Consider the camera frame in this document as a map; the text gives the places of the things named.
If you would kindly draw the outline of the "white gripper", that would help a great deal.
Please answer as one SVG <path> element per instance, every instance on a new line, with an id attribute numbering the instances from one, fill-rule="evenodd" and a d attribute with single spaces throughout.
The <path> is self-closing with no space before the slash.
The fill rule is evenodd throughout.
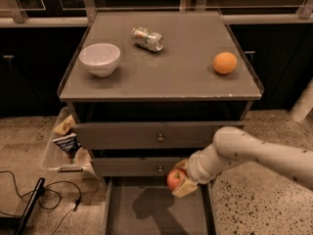
<path id="1" fill-rule="evenodd" d="M 202 151 L 196 151 L 188 159 L 178 162 L 174 168 L 187 170 L 189 178 L 184 179 L 173 190 L 172 195 L 178 198 L 185 197 L 198 189 L 198 184 L 207 184 L 211 175 L 201 165 Z"/>

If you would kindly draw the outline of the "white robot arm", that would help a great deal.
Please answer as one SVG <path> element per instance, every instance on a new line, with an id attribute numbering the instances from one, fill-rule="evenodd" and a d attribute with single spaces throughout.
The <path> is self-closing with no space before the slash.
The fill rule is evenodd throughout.
<path id="1" fill-rule="evenodd" d="M 233 126 L 219 128 L 209 146 L 176 164 L 166 183 L 172 194 L 181 198 L 245 161 L 256 162 L 313 189 L 312 151 L 266 142 Z"/>

